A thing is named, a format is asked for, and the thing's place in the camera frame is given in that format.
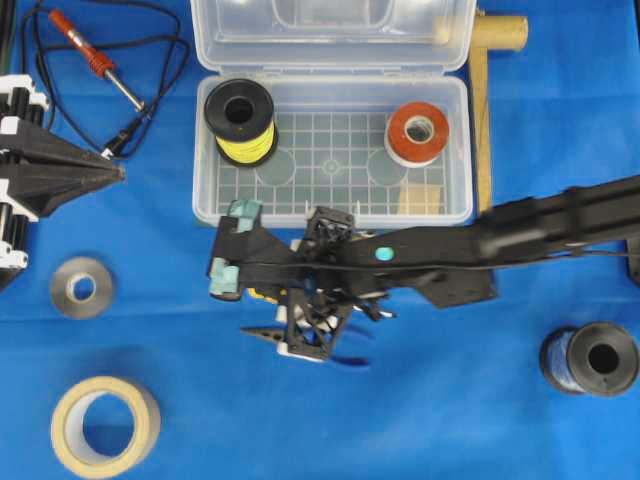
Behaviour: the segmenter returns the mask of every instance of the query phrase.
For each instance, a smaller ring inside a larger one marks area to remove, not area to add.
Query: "clear plastic box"
[[[236,198],[263,202],[263,224],[304,227],[323,205],[363,228],[450,225],[472,213],[467,90],[444,76],[468,54],[474,0],[192,0],[200,62],[221,76],[198,89],[193,210],[217,225]],[[263,166],[221,159],[203,105],[228,78],[271,93],[280,132]],[[451,137],[430,165],[405,169],[384,149],[388,117],[424,101]]]

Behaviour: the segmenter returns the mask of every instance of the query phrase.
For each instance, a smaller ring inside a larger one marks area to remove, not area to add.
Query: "blue dot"
[[[376,249],[376,258],[381,262],[388,262],[389,260],[393,260],[395,256],[395,252],[391,247],[379,247]]]

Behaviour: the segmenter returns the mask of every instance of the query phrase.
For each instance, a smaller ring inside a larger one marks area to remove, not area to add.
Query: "yellow wire spool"
[[[247,79],[221,83],[207,97],[204,115],[220,155],[238,167],[256,167],[276,150],[273,99]]]
[[[218,146],[233,161],[243,165],[251,165],[260,161],[271,150],[275,128],[275,124],[272,121],[269,128],[262,135],[245,143],[229,142],[220,137],[216,137],[216,141]]]

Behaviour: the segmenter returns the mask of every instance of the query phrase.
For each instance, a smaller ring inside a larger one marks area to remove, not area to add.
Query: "orange tape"
[[[412,128],[422,129],[426,138],[412,138],[409,134]],[[395,157],[406,162],[406,166],[421,167],[440,155],[447,146],[449,122],[444,113],[429,103],[408,103],[389,120],[387,140]]]

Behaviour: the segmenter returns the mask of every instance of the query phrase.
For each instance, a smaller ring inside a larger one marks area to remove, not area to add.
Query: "cardboard tube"
[[[478,13],[471,37],[471,48],[522,50],[529,38],[527,17],[493,16]]]

